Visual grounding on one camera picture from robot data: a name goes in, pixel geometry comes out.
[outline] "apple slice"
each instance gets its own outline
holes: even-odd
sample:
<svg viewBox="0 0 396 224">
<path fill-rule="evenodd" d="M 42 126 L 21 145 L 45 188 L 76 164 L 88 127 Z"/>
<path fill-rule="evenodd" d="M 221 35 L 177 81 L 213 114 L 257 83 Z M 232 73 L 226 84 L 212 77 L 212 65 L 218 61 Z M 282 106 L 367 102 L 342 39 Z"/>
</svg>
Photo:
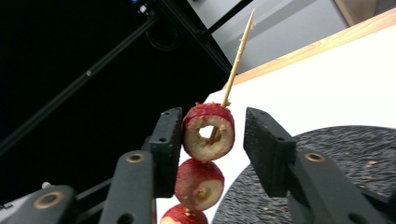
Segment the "apple slice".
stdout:
<svg viewBox="0 0 396 224">
<path fill-rule="evenodd" d="M 216 204 L 224 190 L 224 176 L 213 161 L 188 159 L 177 170 L 175 196 L 191 211 Z"/>
<path fill-rule="evenodd" d="M 207 224 L 207 217 L 204 212 L 192 212 L 186 209 L 183 204 L 171 207 L 163 214 L 161 224 Z"/>
<path fill-rule="evenodd" d="M 182 125 L 183 147 L 187 154 L 198 161 L 217 160 L 233 148 L 233 115 L 220 104 L 197 104 L 189 110 Z M 218 128 L 213 142 L 200 134 L 200 130 L 207 126 Z"/>
</svg>

